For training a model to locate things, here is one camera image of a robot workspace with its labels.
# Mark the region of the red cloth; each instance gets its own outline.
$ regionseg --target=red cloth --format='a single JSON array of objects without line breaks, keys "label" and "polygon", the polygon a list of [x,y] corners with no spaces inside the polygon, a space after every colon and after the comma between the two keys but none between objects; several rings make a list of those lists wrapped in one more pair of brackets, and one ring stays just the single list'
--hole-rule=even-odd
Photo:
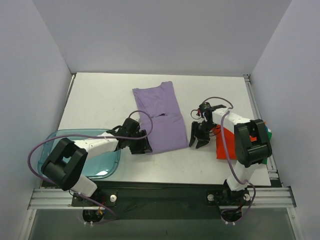
[{"label": "red cloth", "polygon": [[[215,144],[216,144],[216,158],[217,159],[227,159],[224,143],[222,141],[222,134],[220,132],[220,125],[213,130],[215,136]],[[236,157],[236,147],[235,147],[235,135],[230,132],[228,129],[224,128],[224,137],[226,142],[226,147],[228,149],[230,159],[237,159]],[[250,137],[251,142],[257,140],[256,137]]]}]

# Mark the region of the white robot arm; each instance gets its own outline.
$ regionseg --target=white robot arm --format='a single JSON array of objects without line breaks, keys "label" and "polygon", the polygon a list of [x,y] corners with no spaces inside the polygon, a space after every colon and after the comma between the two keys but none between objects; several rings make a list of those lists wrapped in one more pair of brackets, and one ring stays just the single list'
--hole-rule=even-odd
[{"label": "white robot arm", "polygon": [[125,147],[129,147],[132,154],[152,152],[146,130],[140,130],[140,124],[131,118],[94,138],[75,141],[62,138],[43,163],[41,172],[62,190],[91,197],[97,185],[81,174],[85,161]]},{"label": "white robot arm", "polygon": [[[195,121],[192,123],[189,146],[191,147],[196,139],[198,140],[196,149],[208,144],[210,141],[209,132],[221,124],[227,111],[228,109],[224,105],[211,107],[208,102],[202,103],[199,106],[198,115],[204,120],[201,123]],[[234,134],[235,154],[238,160],[234,172],[239,181],[231,174],[226,183],[232,192],[241,191],[248,186],[247,181],[250,180],[259,164],[272,154],[267,129],[261,119],[251,120],[233,112],[226,115],[223,127]]]}]

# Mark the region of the screw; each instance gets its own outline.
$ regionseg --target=screw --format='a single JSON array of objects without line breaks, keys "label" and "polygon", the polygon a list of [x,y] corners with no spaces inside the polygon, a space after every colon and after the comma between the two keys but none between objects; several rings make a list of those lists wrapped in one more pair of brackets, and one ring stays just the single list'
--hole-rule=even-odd
[{"label": "screw", "polygon": [[243,199],[245,201],[249,201],[250,200],[250,195],[248,193],[246,193],[245,195],[243,195]]},{"label": "screw", "polygon": [[207,196],[207,198],[208,198],[208,201],[210,201],[210,202],[212,202],[212,201],[215,199],[215,197],[214,197],[213,194],[209,194],[209,195]]},{"label": "screw", "polygon": [[110,202],[114,203],[115,201],[117,201],[117,196],[113,194],[110,196]]}]

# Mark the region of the metal frame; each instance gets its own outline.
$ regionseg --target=metal frame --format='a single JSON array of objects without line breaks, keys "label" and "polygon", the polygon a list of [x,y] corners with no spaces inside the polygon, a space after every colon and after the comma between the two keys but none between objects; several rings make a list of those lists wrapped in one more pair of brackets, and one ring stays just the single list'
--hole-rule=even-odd
[{"label": "metal frame", "polygon": [[[249,75],[244,75],[243,77],[245,79],[245,84],[246,84],[248,96],[250,99],[251,107],[253,110],[253,115],[256,119],[261,118],[261,114],[259,112],[257,102],[251,87]],[[75,80],[75,74],[72,75],[71,83],[68,90],[68,96],[70,94],[74,80]],[[279,182],[280,180],[279,180],[278,170],[277,170],[273,156],[271,156],[267,162],[268,162],[267,169],[268,169],[270,179],[276,180],[276,182]],[[104,181],[104,182],[100,181],[100,183],[105,184],[105,187],[108,187],[108,186],[110,187],[110,184],[112,184],[112,182],[108,182],[108,181]],[[130,187],[129,185],[126,187],[126,184],[132,184],[132,183],[124,183],[124,188],[132,190],[132,187]],[[146,186],[144,187],[144,189],[150,189],[150,190],[165,188],[164,186],[159,187],[161,183],[138,183],[138,184],[144,184]],[[180,186],[184,186],[185,189],[191,188],[190,184],[180,184]],[[193,184],[192,187],[207,189],[207,188],[210,188],[210,185]],[[252,188],[249,188],[248,190],[250,192],[250,195],[252,196],[253,195]],[[32,193],[32,197],[30,199],[27,215],[26,215],[19,239],[26,240],[29,238],[37,209],[94,210],[98,208],[95,206],[74,207],[72,206],[72,201],[73,201],[73,196],[71,196],[69,192],[62,191],[61,189],[55,189],[55,188],[34,189]],[[298,240],[303,239],[303,235],[302,235],[300,225],[298,223],[298,218],[296,215],[296,210],[294,209],[294,207],[296,207],[296,204],[295,204],[295,200],[290,187],[257,187],[256,198],[254,200],[252,207],[253,208],[286,208],[288,211],[288,215],[289,215],[292,229],[296,239]],[[223,208],[234,208],[234,206],[224,206]]]},{"label": "metal frame", "polygon": [[75,82],[76,75],[77,75],[76,73],[73,73],[73,74],[71,75],[71,81],[70,81],[70,84],[69,84],[68,92],[67,92],[67,94],[66,94],[66,100],[65,100],[64,106],[67,105],[67,102],[68,102],[68,99],[69,99],[69,96],[70,96],[72,87],[74,86],[74,82]]},{"label": "metal frame", "polygon": [[[194,185],[197,188],[211,188],[211,185]],[[132,190],[133,187],[125,187],[125,189]],[[162,187],[152,187],[145,188],[148,190],[162,190]],[[253,195],[253,189],[249,188],[249,193]],[[30,210],[37,209],[57,209],[57,210],[96,210],[98,206],[72,206],[73,196],[69,194],[68,191],[62,191],[61,189],[56,188],[40,188],[34,189],[30,203]],[[256,197],[252,205],[253,208],[293,208],[295,207],[295,201],[291,189],[289,187],[257,187],[256,188]],[[235,206],[224,206],[223,208],[235,208]]]},{"label": "metal frame", "polygon": [[[244,80],[245,80],[246,90],[248,92],[249,100],[250,100],[250,103],[251,103],[253,116],[254,116],[255,119],[262,119],[262,116],[261,116],[260,111],[258,109],[258,105],[257,105],[257,101],[255,99],[255,95],[254,95],[253,89],[251,87],[251,82],[250,82],[249,76],[248,75],[244,75],[243,77],[244,77]],[[267,169],[268,169],[268,172],[269,172],[270,179],[278,179],[279,178],[278,170],[277,170],[277,166],[276,166],[275,159],[274,159],[273,155],[271,155],[268,158],[266,166],[267,166]]]}]

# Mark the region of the glass panel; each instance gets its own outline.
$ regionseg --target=glass panel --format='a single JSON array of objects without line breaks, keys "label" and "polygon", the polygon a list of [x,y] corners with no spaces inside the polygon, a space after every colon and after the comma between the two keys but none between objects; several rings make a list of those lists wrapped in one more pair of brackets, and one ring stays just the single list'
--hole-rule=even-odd
[{"label": "glass panel", "polygon": [[236,226],[212,220],[117,220],[90,227],[81,210],[38,210],[30,240],[290,240],[295,239],[285,208],[254,208]]},{"label": "glass panel", "polygon": [[[47,140],[53,137],[62,135],[82,134],[88,136],[98,136],[103,134],[108,129],[63,129],[51,133]],[[68,139],[71,141],[83,140],[83,137],[69,136]],[[38,161],[38,173],[43,175],[41,167],[46,161],[47,157],[61,140],[58,138],[54,141],[49,141],[43,145],[43,151]],[[111,176],[118,168],[120,161],[121,150],[106,152],[101,155],[95,156],[90,160],[85,161],[81,174],[87,176],[90,179],[105,179]],[[70,158],[63,158],[63,161],[68,163]]]}]

